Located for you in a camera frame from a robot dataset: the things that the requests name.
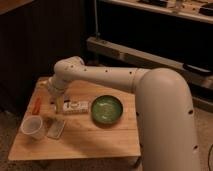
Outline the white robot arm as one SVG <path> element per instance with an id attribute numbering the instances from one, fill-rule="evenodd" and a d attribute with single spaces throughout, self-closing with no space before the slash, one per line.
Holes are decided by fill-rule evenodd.
<path id="1" fill-rule="evenodd" d="M 74 56 L 54 65 L 47 89 L 58 98 L 75 80 L 135 95 L 136 112 L 142 115 L 143 171 L 201 171 L 192 95 L 179 73 L 87 66 Z"/>

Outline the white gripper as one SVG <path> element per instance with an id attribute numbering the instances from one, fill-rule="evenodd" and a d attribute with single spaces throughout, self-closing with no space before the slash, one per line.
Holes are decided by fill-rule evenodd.
<path id="1" fill-rule="evenodd" d="M 46 88 L 51 95 L 50 103 L 55 106 L 56 119 L 61 119 L 63 116 L 63 97 L 61 97 L 68 87 L 68 83 L 59 79 L 56 76 L 50 77 L 46 82 Z"/>

